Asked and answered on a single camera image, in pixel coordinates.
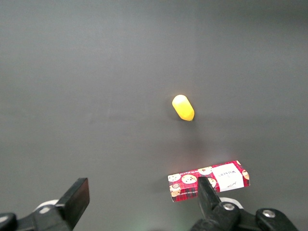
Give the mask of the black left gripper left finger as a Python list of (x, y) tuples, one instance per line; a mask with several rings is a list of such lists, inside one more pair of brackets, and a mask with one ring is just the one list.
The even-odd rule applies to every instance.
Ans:
[(36, 231), (72, 231), (90, 202), (88, 178), (79, 178), (57, 202), (39, 206), (33, 213)]

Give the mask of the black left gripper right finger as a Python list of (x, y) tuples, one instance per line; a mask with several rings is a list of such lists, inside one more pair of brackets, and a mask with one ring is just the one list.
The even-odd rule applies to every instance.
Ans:
[(232, 202), (221, 201), (206, 177), (198, 178), (198, 204), (204, 218), (192, 226), (193, 231), (236, 230), (240, 209)]

